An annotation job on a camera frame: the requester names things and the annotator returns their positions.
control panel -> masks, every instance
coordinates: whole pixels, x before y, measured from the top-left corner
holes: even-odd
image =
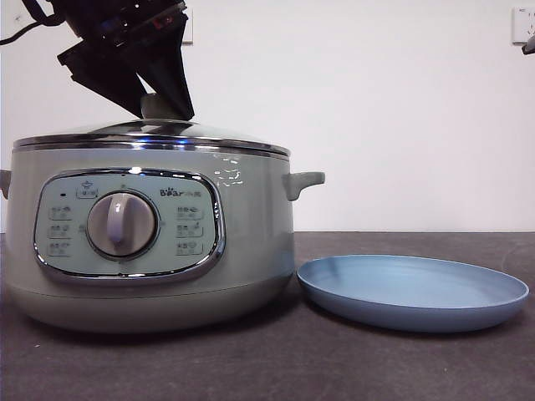
[[[206,177],[192,173],[65,172],[42,189],[34,242],[44,265],[73,276],[176,274],[221,254],[221,201]]]

gray table surface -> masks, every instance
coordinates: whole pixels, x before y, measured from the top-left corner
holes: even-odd
[[[535,288],[535,233],[298,233],[297,266],[328,255],[429,256],[497,269]],[[295,278],[233,322],[151,335],[68,332],[2,291],[2,400],[532,400],[535,299],[500,326],[429,335],[348,322]]]

plate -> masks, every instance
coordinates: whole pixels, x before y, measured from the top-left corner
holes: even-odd
[[[331,256],[305,263],[298,279],[328,311],[411,332],[468,332],[514,316],[529,288],[485,267],[424,257]]]

sage green cooker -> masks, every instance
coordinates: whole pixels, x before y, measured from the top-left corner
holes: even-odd
[[[75,330],[238,317],[284,289],[292,201],[322,183],[291,174],[284,148],[176,120],[19,140],[4,280],[30,317]]]

wall socket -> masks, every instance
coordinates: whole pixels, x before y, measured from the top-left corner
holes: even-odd
[[[184,11],[184,14],[187,15],[188,20],[186,23],[186,30],[184,31],[184,38],[182,39],[182,44],[193,44],[193,6],[187,5],[187,9]]]
[[[515,7],[512,10],[512,44],[526,44],[535,35],[535,7]]]

